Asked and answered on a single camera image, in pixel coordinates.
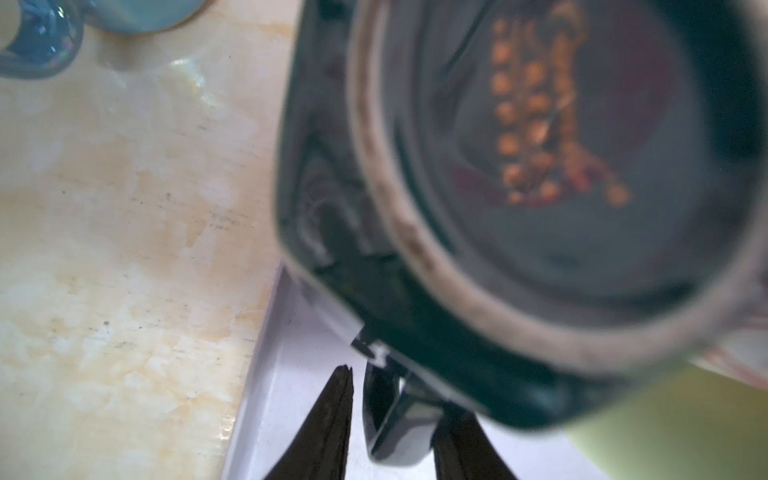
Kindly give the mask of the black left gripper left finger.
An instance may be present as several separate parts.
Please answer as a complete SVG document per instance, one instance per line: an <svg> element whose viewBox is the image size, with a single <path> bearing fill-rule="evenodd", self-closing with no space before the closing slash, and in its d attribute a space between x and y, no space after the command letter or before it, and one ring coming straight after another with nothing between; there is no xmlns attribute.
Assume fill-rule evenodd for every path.
<svg viewBox="0 0 768 480"><path fill-rule="evenodd" d="M353 370L347 365L340 365L329 377L293 441L265 479L344 479L353 396Z"/></svg>

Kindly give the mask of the blue butterfly mug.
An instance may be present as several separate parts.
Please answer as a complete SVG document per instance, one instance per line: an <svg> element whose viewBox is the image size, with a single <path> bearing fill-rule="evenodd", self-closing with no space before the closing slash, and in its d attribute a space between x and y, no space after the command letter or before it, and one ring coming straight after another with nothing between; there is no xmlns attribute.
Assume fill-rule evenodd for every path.
<svg viewBox="0 0 768 480"><path fill-rule="evenodd" d="M1 75L39 80L75 60L86 26L123 35L176 27L203 8L204 0L20 1L12 41L1 48Z"/></svg>

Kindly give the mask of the dark green mug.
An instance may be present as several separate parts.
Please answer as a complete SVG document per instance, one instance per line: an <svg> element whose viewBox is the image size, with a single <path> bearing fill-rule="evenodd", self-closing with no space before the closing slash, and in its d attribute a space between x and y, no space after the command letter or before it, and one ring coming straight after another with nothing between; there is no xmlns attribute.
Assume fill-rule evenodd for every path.
<svg viewBox="0 0 768 480"><path fill-rule="evenodd" d="M369 458L548 430L767 300L763 1L307 1L275 223Z"/></svg>

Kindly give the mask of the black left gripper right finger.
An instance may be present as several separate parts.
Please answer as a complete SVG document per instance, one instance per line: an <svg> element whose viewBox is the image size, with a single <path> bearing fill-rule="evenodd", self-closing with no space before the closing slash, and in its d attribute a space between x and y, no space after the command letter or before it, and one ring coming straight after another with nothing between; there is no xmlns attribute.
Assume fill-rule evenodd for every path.
<svg viewBox="0 0 768 480"><path fill-rule="evenodd" d="M438 480L517 480L474 413L443 420L433 436L432 450Z"/></svg>

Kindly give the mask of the lavender plastic tray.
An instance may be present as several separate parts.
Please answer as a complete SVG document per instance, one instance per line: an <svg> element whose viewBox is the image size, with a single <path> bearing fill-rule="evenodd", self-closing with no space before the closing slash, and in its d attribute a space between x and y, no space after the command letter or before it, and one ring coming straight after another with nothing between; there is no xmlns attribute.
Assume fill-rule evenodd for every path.
<svg viewBox="0 0 768 480"><path fill-rule="evenodd" d="M310 310L283 268L276 272L222 478L263 478L284 454L339 365L351 367L354 373L347 478L434 478L431 457L412 467L379 466L368 459L361 420L365 360ZM480 424L520 479L605 476L561 430L535 434L508 430L488 419Z"/></svg>

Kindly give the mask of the light green mug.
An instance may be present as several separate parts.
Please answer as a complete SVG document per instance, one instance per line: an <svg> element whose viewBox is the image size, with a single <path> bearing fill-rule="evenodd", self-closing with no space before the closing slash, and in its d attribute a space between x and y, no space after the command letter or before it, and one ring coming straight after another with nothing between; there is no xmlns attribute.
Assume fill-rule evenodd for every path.
<svg viewBox="0 0 768 480"><path fill-rule="evenodd" d="M611 479L764 479L767 394L698 367L566 429Z"/></svg>

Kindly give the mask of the pink round mug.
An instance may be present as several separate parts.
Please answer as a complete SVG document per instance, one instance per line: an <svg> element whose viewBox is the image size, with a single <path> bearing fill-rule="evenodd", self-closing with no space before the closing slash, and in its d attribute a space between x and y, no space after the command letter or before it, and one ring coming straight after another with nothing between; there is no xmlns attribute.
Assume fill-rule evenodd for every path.
<svg viewBox="0 0 768 480"><path fill-rule="evenodd" d="M767 390L767 310L753 315L740 329L691 360L697 367Z"/></svg>

